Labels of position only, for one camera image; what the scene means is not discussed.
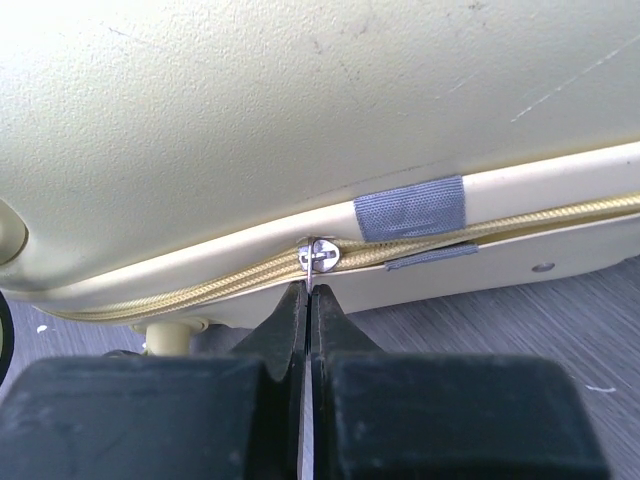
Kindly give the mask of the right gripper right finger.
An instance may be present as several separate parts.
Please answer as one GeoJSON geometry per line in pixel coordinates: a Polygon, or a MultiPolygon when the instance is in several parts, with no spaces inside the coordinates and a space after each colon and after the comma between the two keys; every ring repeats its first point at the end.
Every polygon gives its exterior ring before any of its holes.
{"type": "Polygon", "coordinates": [[[527,355],[389,353],[330,287],[310,300],[317,479],[608,479],[579,392],[527,355]]]}

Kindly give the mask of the yellow hard-shell suitcase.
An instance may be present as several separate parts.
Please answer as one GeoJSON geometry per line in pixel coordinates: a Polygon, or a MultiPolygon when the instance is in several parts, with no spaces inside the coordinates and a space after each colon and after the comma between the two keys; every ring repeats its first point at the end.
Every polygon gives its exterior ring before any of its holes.
{"type": "Polygon", "coordinates": [[[5,1],[1,290],[251,328],[639,253],[635,1],[5,1]]]}

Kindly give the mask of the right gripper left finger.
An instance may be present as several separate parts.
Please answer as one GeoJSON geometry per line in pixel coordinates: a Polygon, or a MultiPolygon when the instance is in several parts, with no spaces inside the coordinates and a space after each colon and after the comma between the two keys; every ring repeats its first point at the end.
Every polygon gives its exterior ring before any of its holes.
{"type": "Polygon", "coordinates": [[[308,296],[216,357],[37,361],[1,407],[5,479],[295,479],[308,296]]]}

